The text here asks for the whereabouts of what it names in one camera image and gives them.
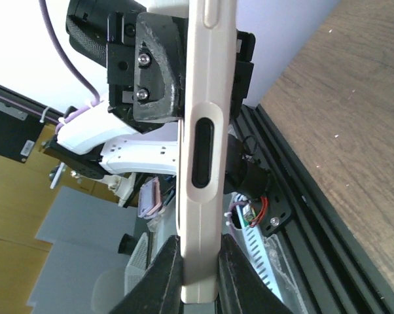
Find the beige phone case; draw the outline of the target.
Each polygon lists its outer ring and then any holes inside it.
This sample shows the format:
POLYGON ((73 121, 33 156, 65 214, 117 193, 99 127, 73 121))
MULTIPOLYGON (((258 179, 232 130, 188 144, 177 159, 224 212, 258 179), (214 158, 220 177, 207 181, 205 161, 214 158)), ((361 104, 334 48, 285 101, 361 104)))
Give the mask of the beige phone case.
POLYGON ((230 100, 236 64, 235 1, 189 5, 179 181, 181 299, 214 301, 221 249, 230 100))

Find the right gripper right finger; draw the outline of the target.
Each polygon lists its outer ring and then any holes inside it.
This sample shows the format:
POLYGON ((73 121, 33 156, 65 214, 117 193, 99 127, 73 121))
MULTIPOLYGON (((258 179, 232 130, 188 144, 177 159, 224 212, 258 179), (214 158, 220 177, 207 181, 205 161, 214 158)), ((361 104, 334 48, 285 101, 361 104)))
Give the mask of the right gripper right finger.
POLYGON ((221 238, 217 313, 269 314, 291 310, 262 282, 230 234, 221 238))

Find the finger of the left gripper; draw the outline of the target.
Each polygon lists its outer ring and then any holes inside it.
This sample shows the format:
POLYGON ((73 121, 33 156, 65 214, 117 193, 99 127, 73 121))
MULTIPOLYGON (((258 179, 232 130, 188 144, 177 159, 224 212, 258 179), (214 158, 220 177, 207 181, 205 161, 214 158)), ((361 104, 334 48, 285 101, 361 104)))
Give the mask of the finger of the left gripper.
POLYGON ((243 101, 249 92, 254 68, 252 58, 255 43, 254 34, 237 30, 236 66, 230 105, 230 121, 239 116, 243 101))

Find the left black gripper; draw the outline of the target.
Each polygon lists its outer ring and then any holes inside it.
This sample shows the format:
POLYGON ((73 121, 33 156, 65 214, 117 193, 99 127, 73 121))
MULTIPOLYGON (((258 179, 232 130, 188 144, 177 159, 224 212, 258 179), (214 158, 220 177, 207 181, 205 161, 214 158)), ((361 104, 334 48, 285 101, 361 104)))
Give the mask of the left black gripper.
POLYGON ((182 118, 185 20, 150 12, 110 13, 106 68, 111 113, 125 113, 134 99, 138 122, 163 124, 182 118))

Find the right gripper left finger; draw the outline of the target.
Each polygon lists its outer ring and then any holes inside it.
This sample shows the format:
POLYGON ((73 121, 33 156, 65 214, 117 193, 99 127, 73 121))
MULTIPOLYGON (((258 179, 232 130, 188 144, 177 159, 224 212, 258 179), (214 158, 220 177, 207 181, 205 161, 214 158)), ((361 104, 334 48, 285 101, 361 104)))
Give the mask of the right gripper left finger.
POLYGON ((111 313, 179 313, 183 282, 180 239, 170 236, 148 267, 140 282, 111 313))

